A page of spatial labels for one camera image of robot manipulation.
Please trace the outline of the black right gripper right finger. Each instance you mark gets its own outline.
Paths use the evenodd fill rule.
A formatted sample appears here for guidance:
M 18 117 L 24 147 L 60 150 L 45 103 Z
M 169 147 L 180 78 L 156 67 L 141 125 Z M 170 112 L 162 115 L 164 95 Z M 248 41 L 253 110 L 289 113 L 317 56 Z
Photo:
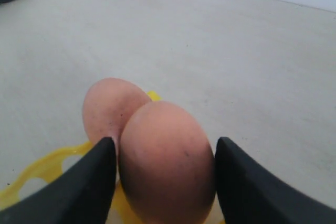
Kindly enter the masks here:
M 217 141 L 215 174 L 226 223 L 335 223 L 335 209 L 280 180 L 228 137 Z

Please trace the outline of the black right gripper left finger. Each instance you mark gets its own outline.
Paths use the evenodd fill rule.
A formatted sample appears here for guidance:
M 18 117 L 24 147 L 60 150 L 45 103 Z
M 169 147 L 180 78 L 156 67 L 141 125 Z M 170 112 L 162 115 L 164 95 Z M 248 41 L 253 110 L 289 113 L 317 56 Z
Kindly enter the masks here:
M 1 211 L 1 223 L 105 223 L 116 183 L 116 150 L 104 137 L 55 181 Z

